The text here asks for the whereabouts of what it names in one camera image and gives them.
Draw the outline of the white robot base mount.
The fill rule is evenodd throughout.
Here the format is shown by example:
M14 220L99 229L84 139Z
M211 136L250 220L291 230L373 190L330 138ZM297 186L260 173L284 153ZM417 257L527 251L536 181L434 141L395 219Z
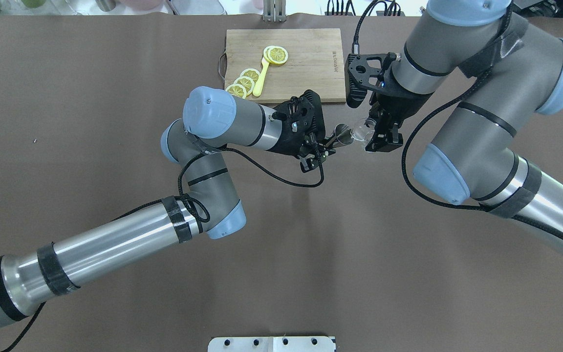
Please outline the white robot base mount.
M246 336L213 338L208 352L336 352L329 336Z

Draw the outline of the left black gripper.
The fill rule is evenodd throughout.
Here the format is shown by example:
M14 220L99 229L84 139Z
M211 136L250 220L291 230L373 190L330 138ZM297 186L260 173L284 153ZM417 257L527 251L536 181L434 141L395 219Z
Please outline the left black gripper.
M296 131L293 130L292 124L290 119L281 123L280 137L268 151L299 157L300 170L303 173L319 168L341 145L335 134L322 139L321 117L313 117L311 122L307 118L300 118L296 121Z

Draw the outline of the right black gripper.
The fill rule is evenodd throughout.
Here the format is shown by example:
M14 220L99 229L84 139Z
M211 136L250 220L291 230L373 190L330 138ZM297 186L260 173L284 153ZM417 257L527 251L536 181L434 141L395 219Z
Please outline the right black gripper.
M366 119L366 127L374 129L366 152L388 153L404 145L399 127L405 119L416 114L433 93L411 92L402 87L391 73L379 79L377 86L378 90L371 95Z

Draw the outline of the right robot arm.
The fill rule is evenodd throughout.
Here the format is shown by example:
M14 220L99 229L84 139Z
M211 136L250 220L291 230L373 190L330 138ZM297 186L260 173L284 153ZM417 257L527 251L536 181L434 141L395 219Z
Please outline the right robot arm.
M512 219L563 254L563 185L509 149L537 114L563 109L563 39L530 24L509 0L430 0L399 59L378 78L369 116L376 132L418 112L454 69L475 83L436 109L451 116L413 168L441 206Z

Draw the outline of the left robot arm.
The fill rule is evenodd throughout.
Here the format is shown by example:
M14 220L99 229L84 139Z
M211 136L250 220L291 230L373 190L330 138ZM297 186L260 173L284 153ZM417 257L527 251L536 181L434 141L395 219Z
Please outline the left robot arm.
M252 147L321 170L326 147L322 102L313 90L274 108L197 87L181 118L163 132L167 159L181 165L178 195L155 200L95 229L25 256L0 256L0 328L37 314L49 299L175 243L206 233L220 239L246 224L223 152Z

